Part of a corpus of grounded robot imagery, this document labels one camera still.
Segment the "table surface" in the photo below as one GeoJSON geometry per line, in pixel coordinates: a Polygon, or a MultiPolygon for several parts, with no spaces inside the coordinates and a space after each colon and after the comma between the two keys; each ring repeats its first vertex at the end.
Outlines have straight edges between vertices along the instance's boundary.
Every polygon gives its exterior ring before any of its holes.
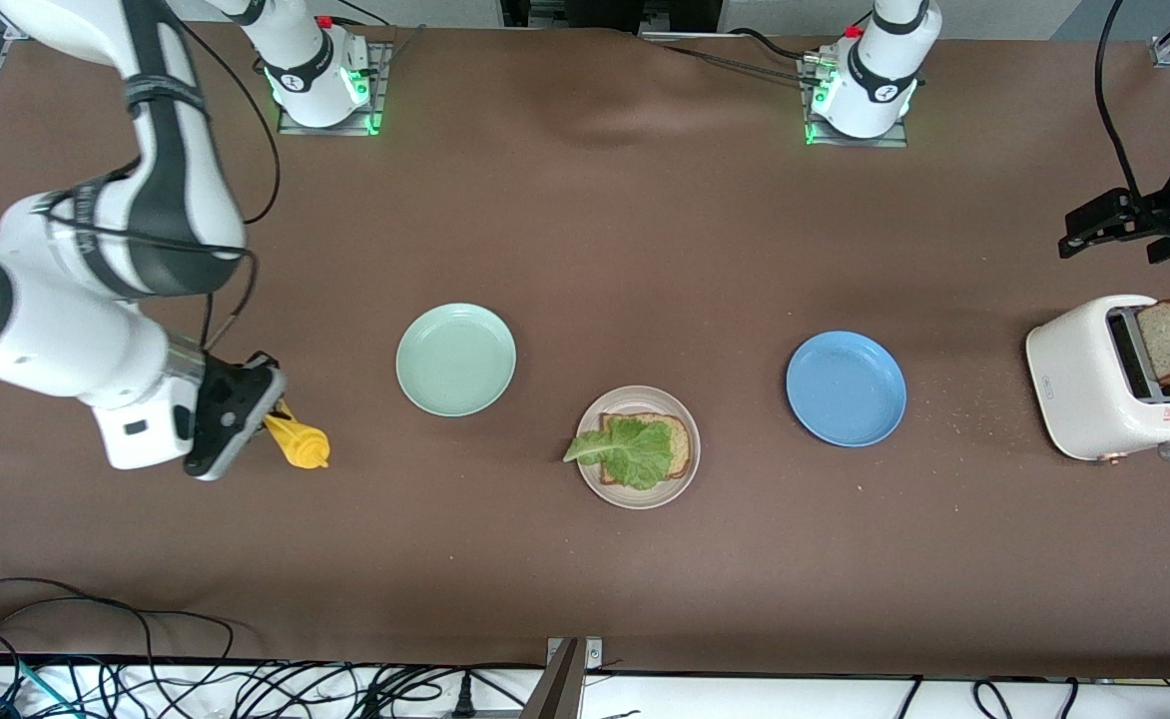
{"type": "MultiPolygon", "coordinates": [[[[252,77],[235,28],[199,29],[252,77]]],[[[694,46],[785,69],[748,40],[694,46]]],[[[426,29],[379,137],[280,138],[282,195],[250,233],[261,285],[219,346],[282,360],[332,468],[257,438],[218,483],[116,472],[85,408],[0,382],[0,576],[235,618],[239,656],[543,661],[544,637],[599,634],[625,668],[1170,675],[1170,464],[1065,459],[1024,367],[1024,334],[1071,306],[1170,296],[1140,247],[1055,256],[1065,213],[1120,184],[1092,55],[941,42],[908,150],[852,150],[805,146],[785,83],[635,37],[426,29]],[[518,369],[484,413],[445,420],[398,390],[393,359],[456,300],[507,320],[518,369]],[[791,351],[832,329],[908,378],[879,445],[814,441],[786,406],[791,351]],[[581,410],[629,383],[680,397],[704,438],[661,510],[604,504],[558,462],[581,410]]],[[[1137,44],[1110,55],[1114,117],[1159,186],[1170,70],[1137,44]]],[[[195,58],[255,213],[264,137],[195,58]]],[[[132,158],[119,92],[110,69],[14,47],[0,215],[132,158]]],[[[193,298],[146,310],[198,326],[193,298]]],[[[0,611],[34,596],[0,592],[0,611]]],[[[140,651],[105,611],[6,634],[140,651]]],[[[156,651],[216,638],[173,623],[156,651]]]]}

